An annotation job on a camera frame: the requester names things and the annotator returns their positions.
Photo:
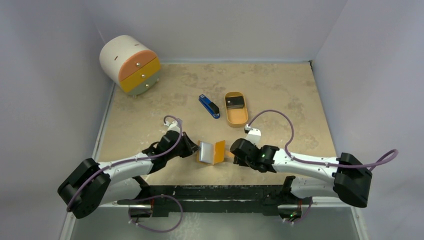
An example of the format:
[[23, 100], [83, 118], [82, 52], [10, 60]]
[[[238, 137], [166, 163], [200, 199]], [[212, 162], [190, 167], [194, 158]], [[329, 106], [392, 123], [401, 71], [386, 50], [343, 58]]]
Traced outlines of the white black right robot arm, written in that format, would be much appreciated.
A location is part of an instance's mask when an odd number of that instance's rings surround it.
[[282, 148], [264, 145], [261, 148], [245, 138], [237, 139], [230, 147], [234, 163], [261, 173], [291, 173], [299, 175], [281, 189], [280, 196], [288, 204], [309, 197], [334, 197], [357, 208], [368, 205], [373, 174], [356, 157], [343, 152], [339, 157], [315, 157], [287, 154]]

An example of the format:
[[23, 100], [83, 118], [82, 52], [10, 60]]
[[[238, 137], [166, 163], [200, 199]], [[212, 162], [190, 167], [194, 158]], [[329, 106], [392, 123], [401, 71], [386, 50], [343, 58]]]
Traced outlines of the orange leather card holder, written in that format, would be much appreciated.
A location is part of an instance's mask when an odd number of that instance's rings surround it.
[[215, 143], [198, 141], [199, 151], [196, 161], [201, 164], [216, 165], [234, 158], [225, 140]]

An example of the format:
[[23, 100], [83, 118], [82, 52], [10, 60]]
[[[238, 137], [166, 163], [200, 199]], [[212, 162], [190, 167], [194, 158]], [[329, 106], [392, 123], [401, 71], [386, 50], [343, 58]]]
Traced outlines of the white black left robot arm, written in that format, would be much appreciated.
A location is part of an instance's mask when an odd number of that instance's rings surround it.
[[169, 160], [192, 156], [200, 150], [185, 132], [169, 130], [138, 154], [110, 163], [83, 160], [58, 187], [57, 193], [67, 205], [67, 211], [78, 219], [85, 218], [105, 200], [112, 186], [135, 180], [163, 169]]

